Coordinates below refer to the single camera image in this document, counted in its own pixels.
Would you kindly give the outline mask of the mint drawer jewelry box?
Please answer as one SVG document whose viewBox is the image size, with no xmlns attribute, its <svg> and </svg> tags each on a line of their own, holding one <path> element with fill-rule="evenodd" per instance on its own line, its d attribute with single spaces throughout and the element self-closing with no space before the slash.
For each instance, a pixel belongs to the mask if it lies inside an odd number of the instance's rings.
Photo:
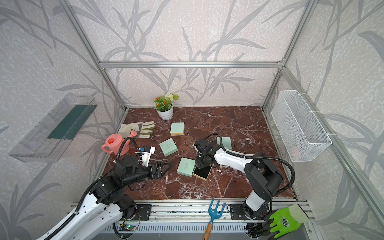
<svg viewBox="0 0 384 240">
<path fill-rule="evenodd" d="M 199 169 L 195 160 L 181 158 L 177 173 L 187 177 L 196 177 L 206 181 L 211 174 L 211 167 Z"/>
</svg>

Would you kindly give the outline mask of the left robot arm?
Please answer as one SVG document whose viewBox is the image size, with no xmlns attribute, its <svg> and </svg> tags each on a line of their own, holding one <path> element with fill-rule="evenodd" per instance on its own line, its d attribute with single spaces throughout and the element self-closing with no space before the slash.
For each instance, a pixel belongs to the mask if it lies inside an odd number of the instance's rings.
<svg viewBox="0 0 384 240">
<path fill-rule="evenodd" d="M 40 238 L 90 240 L 109 225 L 134 218 L 138 208 L 125 193 L 125 188 L 144 180 L 160 179 L 171 168 L 172 164 L 161 162 L 142 166 L 134 155 L 117 159 L 110 172 L 85 190 L 78 205 Z"/>
</svg>

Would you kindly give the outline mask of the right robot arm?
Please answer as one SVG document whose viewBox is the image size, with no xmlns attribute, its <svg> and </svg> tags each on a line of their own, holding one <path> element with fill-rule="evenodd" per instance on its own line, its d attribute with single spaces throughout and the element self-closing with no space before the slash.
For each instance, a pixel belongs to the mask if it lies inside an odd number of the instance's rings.
<svg viewBox="0 0 384 240">
<path fill-rule="evenodd" d="M 213 146 L 206 139 L 198 140 L 194 147 L 198 153 L 196 157 L 198 169 L 223 165 L 246 175 L 252 191 L 244 201 L 243 209 L 245 216 L 249 219 L 262 219 L 271 211 L 269 203 L 272 199 L 291 186 L 281 187 L 284 175 L 273 163 L 273 161 L 283 162 L 283 160 L 265 156 L 264 153 L 247 155 L 234 152 L 219 144 Z"/>
</svg>

